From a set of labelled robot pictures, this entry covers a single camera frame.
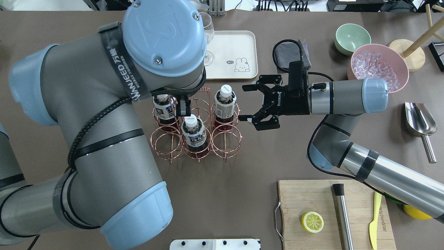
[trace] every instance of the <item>wire bottle rack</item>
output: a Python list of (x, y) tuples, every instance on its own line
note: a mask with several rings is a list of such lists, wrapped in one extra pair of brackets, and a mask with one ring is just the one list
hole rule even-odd
[[(236, 125), (239, 122), (239, 106), (234, 108), (234, 117), (231, 122), (223, 123), (215, 120), (216, 105), (211, 103), (210, 88), (203, 86), (195, 95), (197, 98), (191, 99), (191, 113), (200, 118), (205, 125), (209, 142), (201, 151), (193, 152), (188, 149), (185, 137), (182, 133), (182, 117), (175, 117), (174, 122), (164, 124), (157, 117), (156, 108), (153, 108), (153, 118), (156, 120), (158, 128), (150, 136), (150, 143), (156, 154), (164, 159), (173, 162), (181, 155), (187, 155), (198, 162), (213, 152), (218, 157), (227, 162), (239, 151), (242, 135)], [(176, 107), (176, 100), (173, 97), (168, 98), (172, 107)]]

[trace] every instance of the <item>yellow knife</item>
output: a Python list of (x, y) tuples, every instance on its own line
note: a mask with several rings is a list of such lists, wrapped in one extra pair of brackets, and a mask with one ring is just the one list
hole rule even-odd
[(375, 192), (374, 200), (373, 200), (373, 221), (369, 224), (369, 234), (370, 234), (370, 243), (372, 244), (372, 248), (374, 250), (378, 249), (378, 245), (376, 242), (376, 234), (378, 229), (378, 215), (379, 208), (381, 206), (381, 198), (382, 195), (378, 192)]

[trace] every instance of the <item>green bowl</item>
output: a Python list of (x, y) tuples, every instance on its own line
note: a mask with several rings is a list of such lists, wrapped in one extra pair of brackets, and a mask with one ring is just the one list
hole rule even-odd
[(369, 32), (357, 24), (343, 24), (336, 30), (334, 45), (344, 55), (351, 56), (357, 48), (370, 43)]

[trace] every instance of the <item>pink bowl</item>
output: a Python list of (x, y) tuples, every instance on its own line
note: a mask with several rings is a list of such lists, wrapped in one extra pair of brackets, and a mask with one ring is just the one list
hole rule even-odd
[(395, 72), (396, 76), (398, 77), (398, 82), (399, 82), (400, 86), (398, 89), (396, 89), (395, 91), (392, 91), (390, 93), (398, 92), (407, 85), (409, 72), (408, 72), (408, 68), (407, 68), (407, 65), (405, 64), (404, 59), (398, 53), (396, 53), (394, 50), (392, 50), (391, 48), (384, 46), (384, 45), (380, 45), (380, 44), (366, 44), (366, 45), (360, 46), (353, 53), (353, 55), (350, 59), (350, 62), (349, 62), (349, 67), (347, 68), (347, 77), (349, 80), (357, 79), (357, 77), (354, 74), (353, 69), (352, 69), (352, 60), (354, 57), (363, 53), (364, 51), (368, 51), (370, 53), (376, 53), (376, 52), (381, 53), (382, 57), (381, 57), (380, 62), (381, 63), (384, 62), (385, 64), (390, 65), (392, 67), (393, 71)]

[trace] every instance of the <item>plastic bottle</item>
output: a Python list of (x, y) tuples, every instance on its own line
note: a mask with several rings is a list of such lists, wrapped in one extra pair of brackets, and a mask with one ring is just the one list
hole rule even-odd
[(188, 150), (193, 152), (188, 154), (193, 158), (202, 158), (210, 152), (208, 146), (208, 137), (205, 126), (200, 118), (191, 114), (185, 117), (182, 124), (182, 133), (185, 136), (185, 142)]
[[(170, 99), (169, 95), (158, 95), (153, 97), (153, 104), (156, 108), (157, 117), (159, 118), (159, 123), (162, 125), (172, 126), (177, 129), (178, 123), (176, 122), (176, 118), (174, 116), (174, 109), (176, 104), (174, 102), (174, 97)], [(165, 132), (174, 132), (176, 131), (173, 128), (162, 127), (161, 130)]]
[(217, 91), (214, 96), (214, 102), (216, 103), (216, 112), (214, 119), (214, 126), (218, 127), (218, 130), (227, 131), (232, 128), (234, 118), (234, 107), (236, 105), (236, 94), (232, 91), (231, 86), (228, 84), (222, 85), (221, 89)]

